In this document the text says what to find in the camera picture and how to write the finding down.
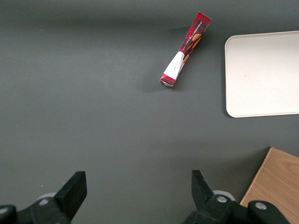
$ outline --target black robotic claw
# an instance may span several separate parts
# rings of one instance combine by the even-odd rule
[[[183,224],[290,224],[269,202],[252,201],[245,208],[225,195],[215,195],[199,170],[192,172],[192,196],[197,211]]]
[[[86,195],[85,172],[79,171],[54,197],[37,200],[19,212],[13,205],[0,206],[0,224],[70,224]]]

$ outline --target wooden board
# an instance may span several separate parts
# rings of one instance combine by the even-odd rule
[[[274,204],[291,224],[298,224],[299,158],[270,148],[240,204],[247,207],[254,200]]]

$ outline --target plastic tray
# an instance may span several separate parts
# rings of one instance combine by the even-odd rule
[[[230,116],[299,113],[299,31],[232,36],[225,63]]]

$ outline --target screw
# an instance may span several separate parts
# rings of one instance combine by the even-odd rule
[[[260,210],[266,210],[266,209],[267,209],[267,206],[266,206],[265,204],[261,203],[261,202],[257,202],[257,203],[255,204],[255,206],[256,206],[258,209],[260,209]]]
[[[220,202],[220,203],[225,203],[227,202],[227,198],[223,197],[223,196],[218,196],[217,197],[217,201]]]
[[[49,201],[47,200],[47,199],[43,199],[43,200],[41,200],[40,202],[39,202],[39,205],[40,206],[43,206],[43,205],[45,205],[45,204],[47,204]]]
[[[3,208],[3,209],[0,209],[0,215],[4,214],[5,212],[8,211],[8,208]]]

